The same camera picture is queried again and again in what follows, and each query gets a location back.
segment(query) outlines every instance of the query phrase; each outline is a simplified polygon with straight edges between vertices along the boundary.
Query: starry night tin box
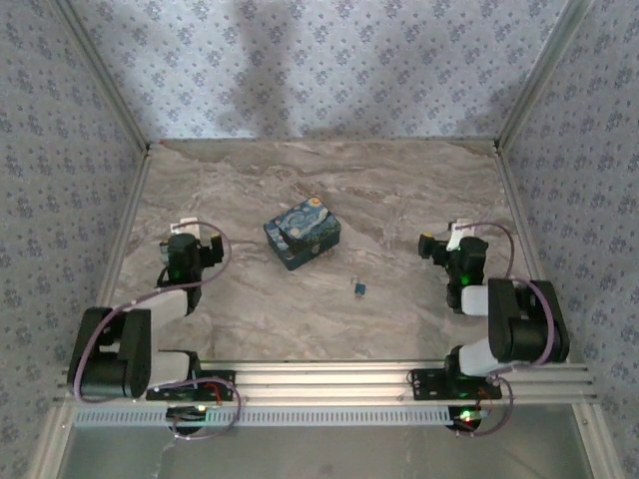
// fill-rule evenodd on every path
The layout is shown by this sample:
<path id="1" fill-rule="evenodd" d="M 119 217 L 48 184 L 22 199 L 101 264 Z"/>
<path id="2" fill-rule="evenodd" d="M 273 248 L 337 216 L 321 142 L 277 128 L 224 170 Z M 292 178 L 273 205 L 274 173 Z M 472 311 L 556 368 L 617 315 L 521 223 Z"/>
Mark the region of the starry night tin box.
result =
<path id="1" fill-rule="evenodd" d="M 339 243 L 341 225 L 319 198 L 309 198 L 264 225 L 269 244 L 294 270 Z"/>

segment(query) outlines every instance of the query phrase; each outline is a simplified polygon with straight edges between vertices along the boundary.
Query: marble surface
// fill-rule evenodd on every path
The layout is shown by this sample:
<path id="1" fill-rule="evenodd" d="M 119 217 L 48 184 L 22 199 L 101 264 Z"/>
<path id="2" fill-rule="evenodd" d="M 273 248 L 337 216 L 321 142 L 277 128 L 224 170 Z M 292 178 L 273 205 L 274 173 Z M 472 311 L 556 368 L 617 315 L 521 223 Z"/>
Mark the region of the marble surface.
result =
<path id="1" fill-rule="evenodd" d="M 445 142 L 155 145 L 114 303 L 148 291 L 158 242 L 179 218 L 218 225 L 229 269 L 197 310 L 160 330 L 166 348 L 217 359 L 437 358 L 479 339 L 486 320 L 454 314 L 447 276 L 416 252 L 420 233 L 447 238 L 457 218 L 514 223 L 486 149 Z M 332 251 L 287 271 L 263 224 L 320 197 L 342 225 Z M 509 245 L 495 228 L 486 275 L 503 275 Z M 514 273 L 526 267 L 517 242 Z M 357 300 L 350 280 L 366 294 Z"/>

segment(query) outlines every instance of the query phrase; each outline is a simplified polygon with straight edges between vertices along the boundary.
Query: patterned wallpaper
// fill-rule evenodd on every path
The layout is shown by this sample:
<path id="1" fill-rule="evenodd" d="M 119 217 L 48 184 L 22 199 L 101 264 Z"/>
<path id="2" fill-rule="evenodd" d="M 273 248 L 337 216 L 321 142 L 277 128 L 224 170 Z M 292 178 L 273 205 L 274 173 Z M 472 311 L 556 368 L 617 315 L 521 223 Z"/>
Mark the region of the patterned wallpaper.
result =
<path id="1" fill-rule="evenodd" d="M 639 4 L 601 0 L 507 152 L 603 395 L 628 477 L 639 478 Z"/>
<path id="2" fill-rule="evenodd" d="M 494 137 L 565 0 L 73 0 L 158 138 Z"/>
<path id="3" fill-rule="evenodd" d="M 41 2 L 0 8 L 0 477 L 22 477 L 139 154 Z"/>

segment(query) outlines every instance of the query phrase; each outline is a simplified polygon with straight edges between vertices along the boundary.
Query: enclosure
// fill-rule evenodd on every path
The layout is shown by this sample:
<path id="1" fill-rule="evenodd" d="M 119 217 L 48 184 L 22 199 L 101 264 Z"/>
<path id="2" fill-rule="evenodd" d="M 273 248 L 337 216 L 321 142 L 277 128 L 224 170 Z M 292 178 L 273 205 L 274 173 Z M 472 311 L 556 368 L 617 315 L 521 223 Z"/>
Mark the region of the enclosure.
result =
<path id="1" fill-rule="evenodd" d="M 495 456 L 493 477 L 639 477 L 637 11 L 5 1 L 0 475 L 456 477 Z M 262 227 L 309 197 L 340 242 L 287 271 Z M 82 312 L 153 287 L 158 243 L 187 217 L 220 227 L 233 262 L 161 345 L 239 371 L 247 413 L 306 422 L 247 416 L 175 444 L 162 406 L 117 401 L 104 419 L 63 397 Z M 416 252 L 457 219 L 514 232 L 515 275 L 553 281 L 571 334 L 570 363 L 509 375 L 511 423 L 468 442 L 403 378 L 485 335 Z M 477 234 L 486 276 L 503 275 L 507 239 Z"/>

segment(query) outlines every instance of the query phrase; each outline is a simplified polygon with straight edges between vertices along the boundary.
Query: wallpaper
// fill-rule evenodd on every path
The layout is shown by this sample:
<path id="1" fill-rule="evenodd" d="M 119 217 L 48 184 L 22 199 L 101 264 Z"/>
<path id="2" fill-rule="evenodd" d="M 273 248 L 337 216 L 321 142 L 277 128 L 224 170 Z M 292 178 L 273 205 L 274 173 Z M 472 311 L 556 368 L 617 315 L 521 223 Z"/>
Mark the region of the wallpaper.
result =
<path id="1" fill-rule="evenodd" d="M 147 135 L 497 135 L 565 0 L 73 0 Z"/>
<path id="2" fill-rule="evenodd" d="M 507 152 L 564 311 L 639 478 L 639 5 L 595 3 Z"/>
<path id="3" fill-rule="evenodd" d="M 139 158 L 40 2 L 0 8 L 0 477 L 22 477 Z"/>

